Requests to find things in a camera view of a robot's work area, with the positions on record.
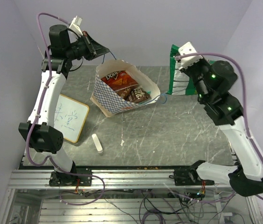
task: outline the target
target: gray table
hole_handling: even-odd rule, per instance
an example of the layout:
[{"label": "gray table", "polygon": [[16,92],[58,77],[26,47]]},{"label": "gray table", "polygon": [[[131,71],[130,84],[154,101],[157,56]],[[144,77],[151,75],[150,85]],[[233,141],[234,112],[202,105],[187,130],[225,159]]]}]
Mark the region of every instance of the gray table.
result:
[{"label": "gray table", "polygon": [[[168,96],[165,104],[155,103],[106,118],[90,101],[95,68],[82,66],[71,72],[62,89],[62,94],[90,107],[79,141],[63,144],[76,165],[191,165],[197,160],[233,165],[227,138],[197,103],[197,96]],[[167,91],[169,67],[139,69],[158,84],[161,92]],[[93,133],[104,148],[102,156],[95,148]],[[32,155],[36,162],[43,159],[41,154]]]}]

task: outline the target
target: cable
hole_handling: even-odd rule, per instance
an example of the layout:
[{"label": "cable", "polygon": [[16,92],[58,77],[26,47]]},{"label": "cable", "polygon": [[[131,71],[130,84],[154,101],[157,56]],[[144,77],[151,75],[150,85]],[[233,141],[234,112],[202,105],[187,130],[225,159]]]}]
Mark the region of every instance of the cable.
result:
[{"label": "cable", "polygon": [[113,58],[115,59],[115,60],[117,60],[117,58],[114,56],[114,54],[110,51],[109,53],[111,53],[111,55],[113,56]]},{"label": "cable", "polygon": [[75,69],[72,69],[72,70],[69,70],[69,71],[76,71],[76,70],[78,70],[82,66],[83,62],[84,62],[84,58],[82,57],[82,63],[78,67],[76,67]]},{"label": "cable", "polygon": [[232,196],[232,197],[229,199],[229,201],[227,201],[227,203],[225,204],[224,208],[223,208],[220,212],[216,213],[215,216],[213,216],[213,217],[208,221],[207,224],[209,224],[210,221],[213,220],[213,219],[214,219],[217,215],[219,215],[219,214],[220,214],[220,217],[219,217],[219,221],[220,221],[220,219],[221,219],[221,213],[224,211],[224,209],[227,207],[227,205],[229,204],[229,202],[231,201],[231,199],[232,199],[233,197],[234,197],[234,196]]},{"label": "cable", "polygon": [[189,222],[191,222],[191,223],[197,223],[197,222],[191,220],[191,218],[189,217],[189,215],[187,214],[187,212],[184,210],[183,206],[184,206],[184,205],[181,204],[181,209],[183,210],[183,212],[184,212],[184,214],[186,215],[186,217],[187,217],[187,219],[189,220]]},{"label": "cable", "polygon": [[156,213],[153,213],[153,212],[145,212],[145,214],[143,215],[143,218],[142,218],[142,224],[145,224],[145,220],[147,219],[148,216],[150,215],[155,215],[157,216],[157,218],[159,219],[159,224],[166,224],[166,221],[165,219],[163,218],[163,216],[161,214],[156,214]]},{"label": "cable", "polygon": [[132,219],[136,222],[136,224],[138,224],[137,220],[136,220],[131,214],[129,214],[129,213],[125,212],[125,211],[122,211],[122,210],[121,210],[119,207],[117,207],[115,204],[113,204],[112,202],[107,201],[107,199],[104,198],[104,200],[105,200],[106,202],[112,204],[113,206],[115,206],[119,211],[121,211],[121,212],[129,215],[130,217],[132,217]]},{"label": "cable", "polygon": [[216,56],[216,57],[221,57],[224,58],[226,60],[229,60],[230,62],[232,62],[236,68],[239,71],[239,75],[241,77],[242,80],[242,100],[243,100],[243,117],[244,117],[244,126],[247,132],[247,137],[250,141],[250,143],[252,144],[255,152],[257,153],[259,159],[261,160],[262,164],[263,164],[263,156],[260,152],[260,150],[258,149],[258,146],[256,145],[255,141],[254,141],[254,137],[251,135],[251,132],[249,130],[249,122],[248,122],[248,113],[247,113],[247,93],[246,93],[246,84],[245,84],[245,79],[244,79],[244,75],[243,75],[243,71],[240,67],[240,65],[237,63],[237,61],[235,61],[233,58],[226,56],[226,55],[222,55],[222,54],[218,54],[218,53],[192,53],[192,54],[187,54],[187,55],[182,55],[182,56],[176,56],[175,59],[177,61],[181,60],[184,57],[189,57],[189,56],[197,56],[197,55],[208,55],[208,56]]},{"label": "cable", "polygon": [[178,213],[174,210],[174,208],[172,207],[172,205],[164,198],[162,198],[168,205],[169,207],[172,209],[173,213],[176,214],[177,218],[180,219],[180,221],[182,221],[181,217],[178,215]]},{"label": "cable", "polygon": [[199,212],[199,217],[198,217],[198,221],[197,221],[197,223],[199,223],[200,218],[203,218],[203,217],[204,217],[204,208],[203,208],[203,205],[205,205],[205,204],[201,204],[200,212]]},{"label": "cable", "polygon": [[97,190],[97,191],[95,191],[95,192],[93,192],[93,193],[82,193],[85,197],[89,197],[89,196],[91,196],[91,195],[96,195],[96,194],[99,194],[99,193],[101,193],[101,191],[102,190]]},{"label": "cable", "polygon": [[234,213],[234,212],[233,212],[233,214],[236,215],[236,216],[239,215],[242,218],[242,220],[243,220],[243,224],[245,224],[244,218],[243,218],[243,216],[241,214]]},{"label": "cable", "polygon": [[8,223],[10,223],[10,222],[12,222],[12,221],[14,221],[14,220],[16,220],[18,217],[15,217],[15,218],[13,218],[12,220],[10,220]]},{"label": "cable", "polygon": [[183,224],[185,224],[185,223],[193,223],[192,221],[190,221],[190,222],[182,222],[182,221],[180,221],[180,222],[177,222],[177,223],[175,223],[175,224],[180,224],[180,223],[183,223]]},{"label": "cable", "polygon": [[36,19],[37,19],[37,25],[38,25],[40,34],[41,34],[41,36],[42,36],[42,40],[43,40],[44,45],[45,45],[45,51],[46,51],[47,58],[48,58],[48,70],[49,70],[49,76],[48,76],[48,79],[47,79],[47,81],[46,81],[46,83],[45,83],[45,85],[44,85],[44,87],[43,87],[43,91],[42,91],[41,97],[40,97],[40,99],[39,99],[39,104],[38,104],[38,108],[37,108],[37,112],[36,112],[36,116],[35,116],[34,122],[32,123],[32,125],[31,125],[31,127],[30,127],[30,129],[29,129],[29,131],[28,131],[27,138],[26,138],[26,147],[25,147],[25,149],[26,149],[27,158],[28,158],[29,162],[30,162],[32,165],[37,166],[37,167],[42,166],[42,165],[48,160],[48,158],[50,158],[50,155],[48,155],[48,156],[46,156],[46,157],[44,158],[44,160],[43,160],[41,163],[35,163],[35,162],[32,160],[32,158],[31,158],[31,156],[30,156],[30,151],[29,151],[29,143],[30,143],[31,134],[32,134],[32,132],[33,132],[33,130],[34,130],[34,127],[35,127],[35,125],[36,125],[36,122],[38,121],[38,119],[39,119],[39,117],[40,117],[40,111],[41,111],[41,108],[42,108],[42,103],[43,103],[43,100],[44,100],[44,96],[45,96],[45,94],[46,94],[48,85],[49,85],[49,83],[50,83],[50,81],[51,81],[51,79],[52,79],[52,63],[51,63],[51,57],[50,57],[50,55],[49,55],[49,49],[48,49],[48,45],[47,45],[46,39],[45,39],[45,37],[44,37],[43,31],[42,31],[42,27],[41,27],[41,25],[40,25],[40,16],[41,16],[41,15],[47,15],[47,16],[53,17],[53,18],[55,18],[55,19],[58,19],[58,20],[66,23],[66,24],[68,24],[68,25],[70,24],[68,21],[66,21],[66,20],[64,20],[64,19],[62,19],[62,18],[59,18],[59,17],[57,17],[57,16],[55,16],[55,15],[49,14],[49,13],[39,13],[39,14],[37,15],[37,17],[36,17]]},{"label": "cable", "polygon": [[229,194],[232,194],[231,191],[221,191],[220,193],[218,193],[218,195],[220,195],[221,193],[229,193]]},{"label": "cable", "polygon": [[147,196],[148,196],[148,194],[143,198],[143,200],[141,201],[140,207],[139,207],[139,220],[140,220],[141,224],[143,224],[141,221],[141,208],[142,208],[142,204],[143,204],[145,198],[147,198]]},{"label": "cable", "polygon": [[156,207],[152,204],[152,202],[147,198],[147,196],[148,196],[148,195],[146,195],[146,196],[144,197],[143,203],[144,203],[145,209],[146,209],[148,212],[151,212],[151,210],[147,209],[147,207],[146,207],[146,205],[145,205],[145,200],[147,200],[147,201],[151,204],[151,206],[155,209],[155,212],[153,212],[153,213],[155,213],[155,214],[172,215],[172,214],[178,214],[178,212],[181,210],[181,209],[176,210],[176,211],[173,210],[173,212],[160,211],[158,208],[156,208]]},{"label": "cable", "polygon": [[74,174],[74,173],[67,172],[67,171],[63,170],[62,168],[58,167],[58,165],[55,163],[55,161],[52,158],[50,158],[49,160],[54,165],[54,167],[56,169],[60,170],[62,173],[65,173],[65,174],[68,174],[68,175],[73,175],[73,176],[86,176],[86,177],[92,177],[92,178],[95,177],[95,178],[99,179],[103,183],[103,189],[102,189],[100,195],[97,198],[95,198],[94,200],[90,201],[90,202],[86,202],[86,203],[69,203],[69,202],[66,202],[66,201],[63,200],[62,193],[59,195],[60,202],[62,202],[64,204],[69,204],[69,205],[81,206],[81,205],[91,204],[93,202],[96,202],[98,199],[102,198],[102,196],[104,195],[104,190],[105,190],[105,183],[104,183],[104,180],[102,178],[100,178],[99,176],[91,175],[91,174]]},{"label": "cable", "polygon": [[225,198],[221,198],[221,199],[216,199],[216,200],[213,200],[213,201],[201,201],[201,200],[197,200],[197,199],[194,199],[194,198],[190,198],[189,196],[186,196],[186,195],[182,195],[182,194],[179,194],[178,192],[173,192],[171,189],[169,189],[169,187],[164,183],[164,185],[167,187],[167,189],[174,195],[178,195],[178,196],[181,196],[181,197],[184,197],[184,198],[187,198],[187,199],[190,199],[191,201],[194,201],[194,202],[199,202],[199,203],[216,203],[216,202],[224,202],[228,199],[231,199],[236,193],[233,191],[233,193],[231,195],[229,195],[228,197],[225,197]]}]

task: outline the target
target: chalk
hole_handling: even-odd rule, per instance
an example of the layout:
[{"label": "chalk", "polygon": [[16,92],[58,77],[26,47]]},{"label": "chalk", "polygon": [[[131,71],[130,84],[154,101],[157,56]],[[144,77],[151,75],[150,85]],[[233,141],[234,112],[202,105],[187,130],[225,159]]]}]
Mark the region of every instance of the chalk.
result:
[{"label": "chalk", "polygon": [[97,149],[97,152],[102,155],[103,152],[104,152],[104,150],[103,150],[102,145],[101,145],[100,142],[99,142],[99,139],[98,139],[97,135],[96,135],[96,134],[93,134],[93,135],[92,135],[92,138],[93,138],[95,147],[96,147],[96,149]]}]

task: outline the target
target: small whiteboard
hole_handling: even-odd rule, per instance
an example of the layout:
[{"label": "small whiteboard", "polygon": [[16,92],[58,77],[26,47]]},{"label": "small whiteboard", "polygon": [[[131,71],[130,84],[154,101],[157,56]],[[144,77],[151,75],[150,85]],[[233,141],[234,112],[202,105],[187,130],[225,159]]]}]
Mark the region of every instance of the small whiteboard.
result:
[{"label": "small whiteboard", "polygon": [[79,140],[89,107],[67,96],[59,96],[54,128],[62,132],[64,139],[76,143]]}]

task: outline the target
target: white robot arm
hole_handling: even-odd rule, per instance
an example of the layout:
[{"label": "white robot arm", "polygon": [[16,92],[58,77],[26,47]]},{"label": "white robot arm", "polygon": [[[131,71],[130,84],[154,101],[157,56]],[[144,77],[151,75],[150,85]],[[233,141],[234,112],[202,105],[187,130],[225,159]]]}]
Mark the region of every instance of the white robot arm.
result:
[{"label": "white robot arm", "polygon": [[[25,141],[29,142],[29,147],[52,158],[60,169],[55,168],[55,178],[50,181],[51,186],[69,185],[76,181],[76,176],[63,173],[76,174],[76,166],[62,148],[63,134],[54,129],[57,102],[72,67],[72,61],[82,58],[90,61],[109,53],[108,48],[94,41],[86,31],[80,30],[81,21],[81,18],[75,17],[69,28],[65,25],[50,27],[51,76],[49,75],[48,57],[45,54],[42,61],[42,83],[36,104],[28,121],[19,125],[20,134]],[[69,31],[76,35],[76,41],[73,43],[70,42]]]},{"label": "white robot arm", "polygon": [[[263,161],[256,153],[244,123],[243,108],[228,91],[237,80],[237,75],[229,62],[216,61],[209,64],[199,55],[191,42],[178,50],[181,62],[179,70],[192,78],[198,92],[198,102],[205,105],[204,110],[227,136],[234,149],[239,164],[234,166],[214,165],[198,161],[192,165],[192,180],[213,180],[231,187],[242,196],[263,193]],[[183,55],[197,53],[182,58]],[[263,158],[256,140],[253,139]]]}]

